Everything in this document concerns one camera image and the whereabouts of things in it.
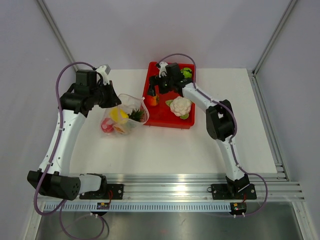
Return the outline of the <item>clear zip top bag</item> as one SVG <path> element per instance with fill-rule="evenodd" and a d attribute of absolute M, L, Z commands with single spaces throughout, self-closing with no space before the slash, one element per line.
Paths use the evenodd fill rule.
<path fill-rule="evenodd" d="M 144 97 L 136 98 L 121 93 L 118 98 L 121 104 L 107 108 L 100 122 L 100 130 L 107 135 L 129 135 L 144 125 L 150 117 Z"/>

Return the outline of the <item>toy watermelon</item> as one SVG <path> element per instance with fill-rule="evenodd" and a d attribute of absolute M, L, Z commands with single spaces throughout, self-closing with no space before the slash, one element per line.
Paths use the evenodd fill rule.
<path fill-rule="evenodd" d="M 185 79 L 192 79 L 193 78 L 193 71 L 189 67 L 184 67 L 180 70 L 180 72 L 183 74 Z"/>

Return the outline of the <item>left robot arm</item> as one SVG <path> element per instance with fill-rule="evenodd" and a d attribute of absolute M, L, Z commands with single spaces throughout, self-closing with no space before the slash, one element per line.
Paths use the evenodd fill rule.
<path fill-rule="evenodd" d="M 109 195 L 105 176 L 97 173 L 70 176 L 70 162 L 79 132 L 94 106 L 102 109 L 122 102 L 108 79 L 110 68 L 78 70 L 75 83 L 60 98 L 57 127 L 38 170 L 29 171 L 27 181 L 38 194 L 62 200 L 103 199 Z"/>

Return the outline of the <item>red toy tomato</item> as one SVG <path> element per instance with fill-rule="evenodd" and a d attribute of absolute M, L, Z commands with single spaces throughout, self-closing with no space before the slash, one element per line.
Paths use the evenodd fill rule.
<path fill-rule="evenodd" d="M 155 96 L 147 95 L 145 100 L 146 104 L 150 107 L 155 107 L 159 104 L 160 97 L 156 94 Z"/>

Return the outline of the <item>toy cauliflower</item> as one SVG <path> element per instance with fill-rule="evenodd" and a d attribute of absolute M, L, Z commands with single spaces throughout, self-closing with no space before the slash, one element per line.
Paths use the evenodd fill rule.
<path fill-rule="evenodd" d="M 165 104 L 176 117 L 182 120 L 186 120 L 189 117 L 192 107 L 192 102 L 189 99 L 178 96 L 175 99 L 166 100 Z"/>

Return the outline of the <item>toy pineapple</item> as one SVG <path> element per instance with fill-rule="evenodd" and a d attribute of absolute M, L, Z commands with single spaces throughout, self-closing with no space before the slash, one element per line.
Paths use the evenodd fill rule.
<path fill-rule="evenodd" d="M 145 111 L 142 108 L 133 109 L 131 113 L 127 114 L 129 116 L 127 123 L 119 124 L 114 122 L 113 128 L 118 134 L 128 135 L 143 123 Z"/>

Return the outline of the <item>red toy apple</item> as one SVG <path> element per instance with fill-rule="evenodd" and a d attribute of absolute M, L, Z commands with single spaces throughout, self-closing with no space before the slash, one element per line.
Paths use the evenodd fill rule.
<path fill-rule="evenodd" d="M 100 128 L 103 133 L 110 134 L 114 131 L 114 121 L 106 117 L 100 124 Z"/>

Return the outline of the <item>yellow toy mango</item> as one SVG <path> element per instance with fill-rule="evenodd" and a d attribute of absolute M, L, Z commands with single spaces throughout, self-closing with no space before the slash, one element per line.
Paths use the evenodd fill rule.
<path fill-rule="evenodd" d="M 125 124 L 129 119 L 129 115 L 118 107 L 113 108 L 109 112 L 109 117 L 117 124 Z"/>

